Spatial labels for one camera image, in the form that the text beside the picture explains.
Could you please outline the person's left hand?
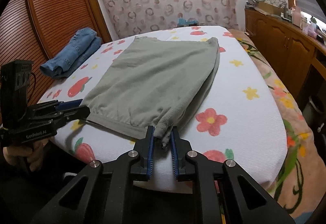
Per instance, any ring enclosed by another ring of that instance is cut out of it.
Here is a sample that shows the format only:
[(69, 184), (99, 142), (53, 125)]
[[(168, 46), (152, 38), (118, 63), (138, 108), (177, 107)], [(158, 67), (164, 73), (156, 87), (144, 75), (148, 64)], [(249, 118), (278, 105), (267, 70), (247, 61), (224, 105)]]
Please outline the person's left hand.
[(44, 157), (44, 146), (48, 143), (48, 139), (36, 141), (33, 147), (26, 146), (9, 146), (3, 148), (3, 155), (8, 164), (16, 166), (21, 159), (26, 160), (31, 171), (35, 171), (40, 167)]

